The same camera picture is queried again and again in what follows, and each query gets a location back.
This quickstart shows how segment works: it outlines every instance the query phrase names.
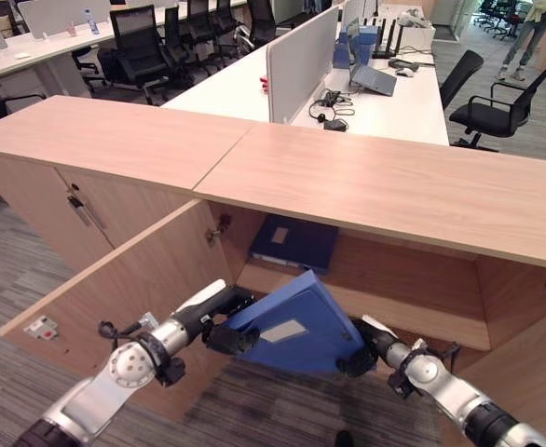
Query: white label sticker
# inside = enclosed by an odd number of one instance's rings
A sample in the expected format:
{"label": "white label sticker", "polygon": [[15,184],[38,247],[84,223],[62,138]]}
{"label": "white label sticker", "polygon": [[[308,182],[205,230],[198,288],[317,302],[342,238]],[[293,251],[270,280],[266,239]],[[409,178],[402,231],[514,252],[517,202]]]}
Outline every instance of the white label sticker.
{"label": "white label sticker", "polygon": [[286,321],[285,323],[281,323],[262,332],[261,338],[264,338],[270,343],[278,343],[304,333],[308,333],[307,328],[302,326],[295,319],[291,319],[290,321]]}
{"label": "white label sticker", "polygon": [[276,244],[283,245],[285,242],[285,237],[288,236],[288,230],[287,228],[283,228],[282,226],[278,226],[275,230],[275,233],[273,233],[273,237],[271,238],[271,242],[274,242]]}

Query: wooden countertop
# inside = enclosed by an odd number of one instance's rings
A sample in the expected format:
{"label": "wooden countertop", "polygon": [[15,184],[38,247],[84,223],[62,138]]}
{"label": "wooden countertop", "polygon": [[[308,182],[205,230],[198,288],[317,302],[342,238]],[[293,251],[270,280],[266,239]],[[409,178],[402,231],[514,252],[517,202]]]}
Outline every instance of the wooden countertop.
{"label": "wooden countertop", "polygon": [[255,124],[195,192],[546,266],[542,160]]}
{"label": "wooden countertop", "polygon": [[53,96],[0,120],[0,154],[189,192],[252,125],[148,105]]}
{"label": "wooden countertop", "polygon": [[0,154],[546,266],[546,161],[137,104],[53,97]]}

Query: cabinet door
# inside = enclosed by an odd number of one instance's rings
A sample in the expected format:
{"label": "cabinet door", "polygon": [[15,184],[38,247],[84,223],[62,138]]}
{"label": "cabinet door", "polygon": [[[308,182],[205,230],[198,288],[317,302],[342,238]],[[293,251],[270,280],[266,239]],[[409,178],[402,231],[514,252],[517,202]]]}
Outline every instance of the cabinet door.
{"label": "cabinet door", "polygon": [[[462,376],[518,421],[546,436],[546,317],[474,363]],[[444,445],[468,447],[471,443],[444,430]]]}
{"label": "cabinet door", "polygon": [[119,246],[190,200],[170,189],[84,171],[58,169],[108,240]]}
{"label": "cabinet door", "polygon": [[[221,242],[205,238],[213,228],[206,202],[183,205],[14,318],[0,335],[81,377],[98,373],[111,350],[110,341],[97,333],[98,321],[123,329],[149,311],[163,321],[217,278],[230,283]],[[59,337],[47,341],[24,333],[42,315],[58,323]],[[199,339],[179,357],[186,376],[176,386],[165,390],[155,382],[134,399],[171,420],[188,410],[226,362]]]}
{"label": "cabinet door", "polygon": [[0,195],[75,271],[113,248],[50,166],[0,156]]}

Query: cabinet handle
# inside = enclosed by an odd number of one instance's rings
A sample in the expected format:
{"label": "cabinet handle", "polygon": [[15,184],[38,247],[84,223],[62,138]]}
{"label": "cabinet handle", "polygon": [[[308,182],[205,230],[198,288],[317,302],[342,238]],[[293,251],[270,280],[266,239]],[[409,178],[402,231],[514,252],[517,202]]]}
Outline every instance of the cabinet handle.
{"label": "cabinet handle", "polygon": [[83,222],[85,226],[90,226],[90,220],[87,214],[85,214],[85,211],[83,208],[85,208],[85,205],[83,202],[78,200],[75,196],[67,196],[66,200],[68,200],[68,205],[70,205],[70,208],[73,209],[73,211],[76,213],[78,218]]}

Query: robotic arm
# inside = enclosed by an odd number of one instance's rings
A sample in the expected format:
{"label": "robotic arm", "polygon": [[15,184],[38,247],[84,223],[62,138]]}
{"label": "robotic arm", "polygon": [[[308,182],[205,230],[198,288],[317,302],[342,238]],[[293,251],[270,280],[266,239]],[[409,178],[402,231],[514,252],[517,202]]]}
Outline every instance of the robotic arm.
{"label": "robotic arm", "polygon": [[353,320],[367,347],[339,360],[340,371],[356,376],[382,358],[395,372],[389,386],[406,399],[418,391],[430,396],[451,422],[477,447],[546,447],[546,438],[519,423],[482,391],[450,373],[424,341],[410,348],[381,322],[367,315]]}
{"label": "robotic arm", "polygon": [[117,347],[102,371],[70,389],[55,402],[14,446],[79,447],[90,445],[136,391],[157,379],[171,386],[184,376],[184,362],[175,355],[199,335],[205,345],[225,354],[244,352],[259,332],[239,333],[215,325],[215,315],[231,316],[254,302],[250,292],[226,287],[222,279],[191,297],[150,332],[128,337],[132,325],[118,336],[133,341]]}
{"label": "robotic arm", "polygon": [[[258,331],[238,332],[216,325],[215,315],[231,316],[254,302],[249,291],[226,287],[219,279],[187,300],[150,332],[129,337],[132,325],[118,335],[131,341],[116,347],[102,371],[79,382],[54,403],[20,438],[17,447],[80,447],[90,445],[134,392],[157,379],[171,386],[184,376],[176,354],[200,334],[211,349],[234,355],[250,349]],[[546,447],[546,438],[519,423],[482,391],[454,376],[422,340],[411,348],[369,316],[354,319],[366,348],[337,361],[340,372],[355,377],[382,358],[395,372],[389,386],[407,398],[412,392],[430,396],[451,422],[477,447]]]}

